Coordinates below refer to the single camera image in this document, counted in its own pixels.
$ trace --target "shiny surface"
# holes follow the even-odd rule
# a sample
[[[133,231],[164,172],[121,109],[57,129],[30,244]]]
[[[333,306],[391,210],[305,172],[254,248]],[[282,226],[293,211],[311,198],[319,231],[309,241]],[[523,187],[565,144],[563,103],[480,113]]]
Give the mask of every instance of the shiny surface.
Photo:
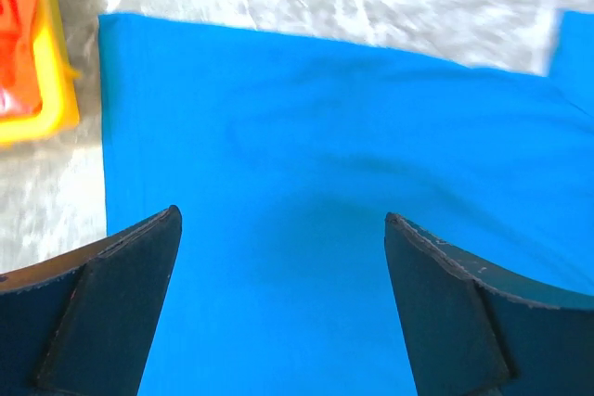
[[[0,153],[0,271],[105,235],[96,15],[172,19],[333,37],[417,50],[472,65],[544,72],[556,8],[594,0],[60,0],[83,123]]]

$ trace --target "yellow basket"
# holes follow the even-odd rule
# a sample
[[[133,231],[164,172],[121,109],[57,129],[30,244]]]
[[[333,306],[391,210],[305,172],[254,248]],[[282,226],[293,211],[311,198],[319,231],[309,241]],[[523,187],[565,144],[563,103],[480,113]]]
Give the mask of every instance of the yellow basket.
[[[58,0],[39,0],[32,41],[41,110],[32,116],[0,119],[0,145],[48,138],[80,121],[72,82],[77,73],[68,64]]]

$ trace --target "gray table surface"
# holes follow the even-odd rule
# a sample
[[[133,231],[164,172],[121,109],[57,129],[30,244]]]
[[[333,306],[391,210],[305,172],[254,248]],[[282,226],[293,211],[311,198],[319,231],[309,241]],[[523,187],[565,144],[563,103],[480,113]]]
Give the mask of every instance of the gray table surface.
[[[341,38],[470,65],[543,73],[557,8],[594,0],[60,0],[83,113],[74,131],[0,152],[0,272],[105,235],[97,14],[172,19]]]

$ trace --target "blue fabric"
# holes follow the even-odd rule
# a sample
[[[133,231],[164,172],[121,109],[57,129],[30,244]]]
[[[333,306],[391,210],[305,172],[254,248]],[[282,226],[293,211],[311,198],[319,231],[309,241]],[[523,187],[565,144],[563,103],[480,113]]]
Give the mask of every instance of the blue fabric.
[[[538,77],[103,16],[109,232],[184,215],[140,395],[414,395],[388,211],[594,293],[592,30],[566,13]]]

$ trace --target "red cloth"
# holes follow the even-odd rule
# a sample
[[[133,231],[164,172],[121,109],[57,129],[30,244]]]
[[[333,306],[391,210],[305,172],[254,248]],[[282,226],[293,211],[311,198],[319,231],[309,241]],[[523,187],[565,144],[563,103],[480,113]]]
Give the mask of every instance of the red cloth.
[[[37,1],[0,0],[0,116],[34,113],[41,107],[32,53]]]

